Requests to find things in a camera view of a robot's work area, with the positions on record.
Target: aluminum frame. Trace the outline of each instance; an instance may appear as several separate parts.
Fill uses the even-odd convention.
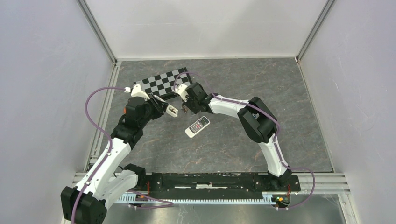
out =
[[[309,194],[312,189],[312,176],[310,173],[293,173],[297,175],[300,180],[301,191],[292,192],[294,194]],[[73,186],[80,181],[86,173],[76,173],[73,179]],[[342,173],[315,173],[315,190],[313,194],[316,195],[327,195],[333,194],[338,195],[339,202],[342,207],[342,212],[346,221],[346,224],[360,224],[357,215],[356,207],[354,206],[353,196],[351,195],[351,190],[348,186],[347,179]],[[277,195],[285,194],[286,192],[263,192],[263,194]],[[61,224],[69,224],[70,222],[62,219]]]
[[[95,17],[93,16],[91,10],[89,9],[88,4],[86,3],[85,0],[77,0],[77,3],[81,7],[81,10],[83,11],[85,17],[87,18],[87,20],[89,22],[89,25],[91,26],[95,35],[97,36],[100,43],[102,44],[110,61],[112,61],[114,64],[116,64],[117,58],[114,55],[113,51],[111,50],[110,45],[107,43],[107,40],[106,40],[105,36],[103,35],[102,31],[100,30],[100,27],[99,27],[98,23],[96,22]]]
[[[306,90],[307,90],[308,98],[309,98],[309,100],[310,100],[311,108],[312,108],[312,110],[313,110],[313,113],[315,114],[316,122],[317,122],[318,125],[319,125],[320,136],[321,136],[321,138],[323,139],[323,142],[325,143],[325,149],[326,149],[327,155],[329,156],[330,164],[331,164],[331,166],[332,166],[333,171],[338,172],[337,169],[335,168],[334,161],[333,161],[333,158],[332,158],[332,154],[331,154],[330,150],[328,149],[329,146],[328,146],[328,144],[327,144],[327,141],[325,141],[325,138],[324,138],[324,136],[322,135],[322,133],[323,133],[322,124],[321,124],[320,120],[318,119],[318,113],[317,113],[317,111],[316,111],[315,104],[314,104],[314,102],[311,100],[310,88],[309,88],[309,86],[307,85],[307,82],[305,81],[304,73],[303,73],[303,70],[301,69],[301,61],[298,60],[297,57],[295,58],[295,60],[296,60],[298,69],[300,70],[301,77],[303,78],[304,86],[305,86],[305,88],[306,88]]]
[[[122,62],[117,62],[116,65],[113,67],[112,75],[110,77],[108,86],[115,86],[117,84],[118,73],[120,72],[121,63]],[[114,90],[106,91],[106,96],[103,101],[102,110],[100,112],[100,117],[99,117],[99,121],[98,121],[98,126],[103,129],[106,127],[107,118],[109,116],[110,107],[111,107],[111,103],[113,100],[113,95],[114,95]],[[99,158],[102,140],[103,140],[103,135],[101,134],[101,132],[98,129],[96,129],[95,135],[94,135],[93,140],[89,147],[90,153],[89,153],[89,157],[87,158],[87,161],[86,161],[86,164],[84,167],[85,171],[87,171],[89,169],[90,165],[93,165],[96,162],[96,160]]]
[[[300,61],[304,57],[304,54],[306,53],[307,49],[309,48],[313,38],[316,36],[316,33],[322,26],[323,21],[327,17],[327,15],[328,15],[329,11],[331,10],[331,8],[333,7],[335,1],[336,0],[327,0],[325,6],[323,7],[322,11],[319,14],[319,17],[316,19],[316,22],[314,23],[310,33],[308,34],[307,39],[305,40],[302,48],[300,49],[300,52],[296,56],[297,61]]]

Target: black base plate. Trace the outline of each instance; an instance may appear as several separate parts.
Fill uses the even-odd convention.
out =
[[[288,184],[291,191],[301,191],[296,175],[278,189],[271,180],[273,177],[262,173],[151,173],[143,183],[149,182],[149,195],[159,199],[262,199],[262,192],[287,192]],[[226,188],[197,189],[197,184]],[[144,184],[135,190],[148,189]]]

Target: white bracket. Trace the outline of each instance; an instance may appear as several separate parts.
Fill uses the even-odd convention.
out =
[[[179,94],[179,96],[182,98],[182,100],[184,102],[186,102],[188,94],[185,89],[187,89],[187,87],[188,87],[187,85],[180,84],[175,90],[172,90],[172,91]]]
[[[165,112],[167,114],[169,114],[170,116],[175,118],[175,117],[178,116],[179,110],[176,109],[174,106],[169,104],[168,107],[166,107],[166,111]]]
[[[99,200],[106,200],[105,207],[109,209],[116,202],[120,195],[136,186],[138,175],[130,170],[123,170],[121,174],[108,183],[105,187],[102,197]]]
[[[132,88],[132,91],[131,91],[131,96],[132,97],[141,97],[146,101],[150,99],[150,97],[147,95],[147,93],[145,91],[141,90],[140,84],[134,85],[134,87]]]

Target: remote control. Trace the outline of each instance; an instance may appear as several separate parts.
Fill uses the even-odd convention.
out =
[[[210,121],[205,116],[198,119],[194,124],[188,127],[184,132],[190,137],[191,139],[197,135],[202,129],[206,128],[210,124]]]

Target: cable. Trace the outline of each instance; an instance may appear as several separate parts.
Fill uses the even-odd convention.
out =
[[[124,170],[124,168],[122,168],[122,166],[117,166],[117,168],[121,168],[121,170]],[[116,168],[116,170],[117,170],[117,168]],[[113,172],[113,175],[115,176],[115,178],[117,178],[117,175],[115,174],[115,171]]]
[[[288,197],[291,193],[291,189],[290,189],[290,184],[287,185],[287,194],[286,197]]]
[[[279,203],[281,203],[281,204],[283,204],[283,205],[286,205],[286,206],[289,206],[290,205],[290,202],[291,202],[291,197],[289,196],[289,198],[288,198],[288,203],[284,203],[283,201],[280,201]]]
[[[140,195],[140,196],[145,197],[145,198],[147,198],[149,200],[152,200],[152,201],[166,203],[165,205],[158,205],[158,206],[151,206],[151,207],[135,207],[136,209],[160,209],[160,208],[168,208],[168,207],[172,207],[173,206],[173,202],[167,202],[167,201],[164,201],[164,200],[161,200],[161,199],[156,199],[156,198],[144,195],[144,194],[139,193],[139,192],[134,191],[134,190],[129,190],[128,192]]]
[[[109,139],[109,149],[108,149],[108,151],[107,151],[108,153],[111,152],[111,150],[112,150],[112,148],[113,148],[113,141],[112,141],[110,135],[109,135],[105,130],[103,130],[101,127],[99,127],[97,124],[95,124],[95,122],[94,122],[94,121],[91,119],[91,117],[89,116],[89,113],[88,113],[88,103],[89,103],[89,100],[92,98],[92,96],[93,96],[95,93],[97,93],[97,92],[99,92],[99,91],[102,91],[102,90],[109,90],[109,89],[125,90],[125,88],[121,88],[121,87],[103,87],[103,88],[99,88],[99,89],[95,90],[94,92],[92,92],[92,93],[88,96],[88,98],[87,98],[87,100],[86,100],[86,102],[85,102],[85,115],[87,116],[89,122],[90,122],[95,128],[97,128],[100,132],[102,132],[102,133]],[[92,180],[93,176],[94,176],[95,173],[99,170],[99,168],[102,166],[102,164],[105,162],[105,160],[106,160],[107,157],[108,157],[108,155],[106,154],[106,155],[103,157],[102,161],[100,161],[100,163],[99,163],[99,164],[96,166],[96,168],[92,171],[91,175],[88,177],[87,181],[84,183],[83,187],[81,188],[80,193],[77,195],[77,198],[76,198],[76,200],[74,201],[73,209],[71,210],[71,224],[75,224],[74,220],[76,219],[77,205],[78,205],[78,202],[80,201],[81,196],[83,195],[83,192],[85,191],[86,187],[88,186],[88,185],[87,185],[87,182],[90,182],[90,181]]]
[[[272,141],[273,141],[273,143],[274,143],[274,145],[275,145],[275,150],[276,150],[276,153],[278,154],[278,158],[279,158],[279,161],[281,162],[282,166],[284,166],[286,169],[290,169],[290,170],[307,170],[308,172],[310,172],[310,174],[312,175],[312,179],[313,179],[313,181],[312,181],[312,182],[313,182],[312,190],[311,190],[311,192],[309,193],[308,197],[307,197],[304,201],[302,201],[302,202],[300,202],[300,203],[298,203],[298,204],[295,204],[295,205],[293,205],[293,206],[291,206],[291,207],[288,207],[288,208],[280,208],[280,209],[282,209],[282,210],[288,210],[288,209],[292,209],[292,208],[301,206],[301,205],[303,205],[304,203],[306,203],[306,202],[310,199],[310,197],[312,196],[312,194],[313,194],[313,192],[314,192],[314,190],[315,190],[315,183],[316,183],[316,182],[315,182],[315,175],[314,175],[313,171],[311,171],[311,170],[308,169],[308,168],[305,168],[305,167],[291,168],[291,167],[288,167],[288,166],[283,162],[283,158],[282,158],[281,153],[280,153],[280,151],[279,151],[278,144],[276,143],[276,139],[277,139],[279,133],[281,132],[281,125],[279,124],[279,122],[278,122],[277,120],[275,120],[275,118],[273,118],[272,116],[270,116],[268,113],[266,113],[266,112],[263,111],[262,109],[260,109],[260,108],[258,108],[258,107],[256,107],[256,106],[254,106],[254,105],[252,105],[252,104],[245,103],[245,102],[238,101],[238,100],[225,99],[225,98],[220,98],[220,97],[218,97],[217,95],[214,94],[214,91],[212,90],[212,88],[211,88],[210,84],[208,83],[208,81],[207,81],[203,76],[197,74],[196,72],[185,71],[185,72],[180,73],[180,74],[176,77],[176,79],[175,79],[175,81],[174,81],[174,83],[173,83],[173,90],[176,90],[176,81],[180,78],[180,76],[181,76],[182,74],[193,74],[193,75],[196,75],[196,76],[200,77],[201,79],[203,79],[203,80],[205,81],[205,83],[206,83],[206,86],[209,88],[209,91],[211,92],[211,94],[212,94],[212,96],[213,96],[214,98],[216,98],[216,99],[218,99],[218,100],[226,101],[226,102],[229,102],[229,103],[234,103],[234,104],[238,104],[238,105],[249,106],[249,107],[255,109],[256,111],[260,112],[261,114],[263,114],[264,116],[266,116],[268,119],[270,119],[272,122],[275,123],[275,125],[276,125],[276,127],[277,127],[277,131],[276,131],[276,133],[275,133],[275,135],[274,135]]]

